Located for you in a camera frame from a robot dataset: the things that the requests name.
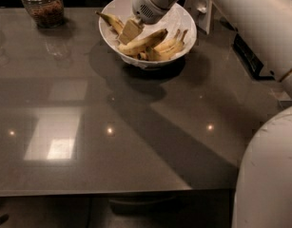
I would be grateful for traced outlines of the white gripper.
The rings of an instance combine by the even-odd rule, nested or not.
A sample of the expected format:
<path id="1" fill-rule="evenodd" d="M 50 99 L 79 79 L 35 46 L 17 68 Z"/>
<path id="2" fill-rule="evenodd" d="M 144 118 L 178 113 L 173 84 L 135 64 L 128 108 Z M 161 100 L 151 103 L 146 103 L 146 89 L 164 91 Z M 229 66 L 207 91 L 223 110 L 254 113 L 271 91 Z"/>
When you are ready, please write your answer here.
<path id="1" fill-rule="evenodd" d="M 119 42 L 124 45 L 131 42 L 143 32 L 144 24 L 158 23 L 169 9 L 169 0 L 133 0 L 132 11 L 139 18 L 132 17 L 126 21 L 118 37 Z"/>

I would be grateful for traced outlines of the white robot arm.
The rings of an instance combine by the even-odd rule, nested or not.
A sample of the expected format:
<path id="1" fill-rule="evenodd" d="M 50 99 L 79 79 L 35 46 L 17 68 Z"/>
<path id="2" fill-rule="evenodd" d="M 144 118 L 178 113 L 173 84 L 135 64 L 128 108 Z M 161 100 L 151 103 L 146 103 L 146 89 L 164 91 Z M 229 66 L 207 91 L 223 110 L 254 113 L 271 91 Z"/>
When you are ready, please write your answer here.
<path id="1" fill-rule="evenodd" d="M 292 0 L 210 0 L 191 86 L 139 121 L 195 193 L 141 228 L 292 228 Z"/>

